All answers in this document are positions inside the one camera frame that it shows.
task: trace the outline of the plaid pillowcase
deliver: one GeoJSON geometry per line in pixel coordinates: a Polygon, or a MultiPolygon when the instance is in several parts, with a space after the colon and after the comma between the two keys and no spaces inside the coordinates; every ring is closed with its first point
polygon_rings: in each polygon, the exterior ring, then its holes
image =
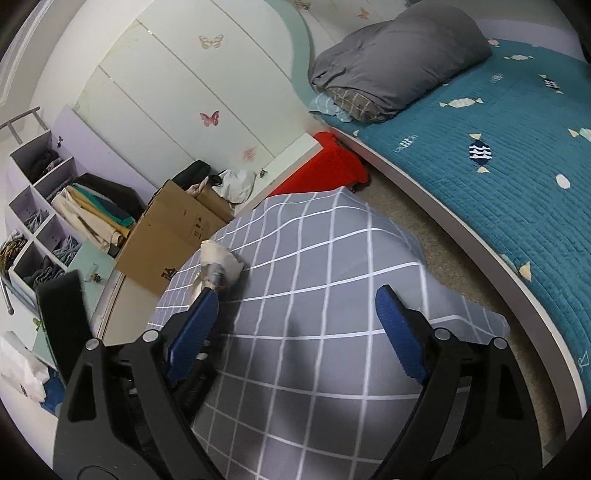
{"type": "Polygon", "coordinates": [[[375,103],[356,90],[331,87],[327,93],[338,107],[360,122],[384,122],[389,118],[380,112],[375,103]]]}

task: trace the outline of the curved bed edge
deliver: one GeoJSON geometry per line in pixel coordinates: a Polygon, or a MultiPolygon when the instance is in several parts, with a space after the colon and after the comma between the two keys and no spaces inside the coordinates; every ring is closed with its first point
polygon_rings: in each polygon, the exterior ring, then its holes
{"type": "Polygon", "coordinates": [[[486,275],[538,352],[556,392],[566,437],[569,438],[587,412],[583,383],[562,335],[530,289],[470,226],[408,174],[356,138],[328,125],[326,127],[339,141],[371,163],[417,202],[486,275]]]}

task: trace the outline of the beige carpet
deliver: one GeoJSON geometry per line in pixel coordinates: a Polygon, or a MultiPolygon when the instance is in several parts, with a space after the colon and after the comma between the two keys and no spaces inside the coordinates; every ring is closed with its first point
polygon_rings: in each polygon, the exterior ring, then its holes
{"type": "MultiPolygon", "coordinates": [[[[557,439],[553,443],[560,443],[564,427],[552,384],[540,357],[503,299],[464,251],[419,205],[376,169],[370,167],[369,171],[372,183],[359,191],[358,196],[419,238],[428,268],[439,282],[505,316],[511,326],[509,344],[530,391],[542,446],[553,439],[557,439]]],[[[544,460],[549,459],[550,454],[544,449],[544,460]]]]}

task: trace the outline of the blue bedspread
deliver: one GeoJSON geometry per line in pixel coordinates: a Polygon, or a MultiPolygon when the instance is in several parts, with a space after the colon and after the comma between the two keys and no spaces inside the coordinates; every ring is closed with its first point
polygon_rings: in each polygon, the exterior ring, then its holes
{"type": "Polygon", "coordinates": [[[591,403],[591,67],[501,40],[386,123],[324,119],[407,172],[519,272],[591,403]]]}

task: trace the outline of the gray plaid fabric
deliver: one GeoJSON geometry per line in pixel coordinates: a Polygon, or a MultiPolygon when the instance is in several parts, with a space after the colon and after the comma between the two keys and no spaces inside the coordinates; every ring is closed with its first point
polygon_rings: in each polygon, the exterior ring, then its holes
{"type": "MultiPolygon", "coordinates": [[[[229,480],[368,479],[420,393],[375,314],[389,284],[459,338],[507,336],[505,319],[442,287],[418,239],[346,189],[270,197],[215,239],[245,270],[221,299],[230,318],[219,379],[193,431],[229,480]]],[[[148,328],[187,310],[200,252],[172,280],[148,328]]],[[[467,397],[459,390],[438,455],[467,397]]]]}
{"type": "Polygon", "coordinates": [[[356,90],[331,87],[326,93],[338,107],[360,122],[384,122],[390,118],[384,115],[373,101],[356,90]]]}

